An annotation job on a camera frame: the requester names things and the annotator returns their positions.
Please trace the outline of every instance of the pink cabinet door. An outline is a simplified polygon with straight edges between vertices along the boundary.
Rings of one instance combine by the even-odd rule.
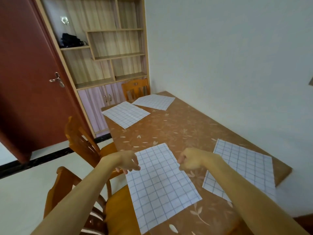
[[[116,82],[112,84],[105,85],[106,93],[110,105],[115,105],[126,101],[123,94],[122,84],[125,82]]]
[[[79,90],[78,94],[84,105],[91,126],[97,136],[105,131],[108,126],[104,120],[101,108],[109,105],[109,99],[104,86]]]

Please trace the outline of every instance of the sheet of paper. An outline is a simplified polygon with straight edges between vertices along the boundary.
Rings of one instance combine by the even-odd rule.
[[[136,153],[140,171],[126,175],[141,234],[201,200],[194,184],[163,143]]]
[[[128,128],[150,113],[129,102],[122,102],[108,110],[102,112],[105,116],[113,120],[121,127]]]
[[[221,155],[228,165],[259,188],[273,201],[276,201],[276,188],[271,157],[230,142],[225,142],[221,139],[217,140],[213,152]],[[209,171],[207,171],[205,175],[202,187],[230,201],[224,190]]]
[[[173,100],[175,100],[175,97],[152,94],[138,98],[133,104],[158,110],[167,110]]]

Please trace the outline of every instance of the wooden table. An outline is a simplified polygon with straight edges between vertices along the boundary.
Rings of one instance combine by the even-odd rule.
[[[159,95],[175,97],[166,91],[159,93]],[[114,121],[105,117],[118,150],[137,152],[165,142],[174,156],[178,158],[186,147],[195,147],[212,152],[216,140],[220,138],[269,155],[178,98],[173,101],[166,111],[139,107],[151,114],[127,129],[123,129]],[[292,168],[275,157],[272,158],[275,184],[278,185],[291,173]],[[194,183],[202,200],[152,228],[150,230],[151,235],[175,234],[170,230],[170,224],[176,227],[179,234],[228,234],[242,222],[231,203],[202,188],[206,173],[205,169],[186,171],[186,173]]]

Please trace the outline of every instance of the forearm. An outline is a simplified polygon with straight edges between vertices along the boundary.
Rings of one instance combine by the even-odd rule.
[[[41,222],[31,235],[79,234],[116,160],[106,156]]]
[[[220,156],[208,157],[204,166],[223,188],[254,234],[308,234],[275,202],[233,170]]]

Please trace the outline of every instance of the chair seat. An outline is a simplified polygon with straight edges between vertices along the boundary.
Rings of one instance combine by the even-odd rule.
[[[105,211],[109,235],[141,235],[127,185],[108,199]]]

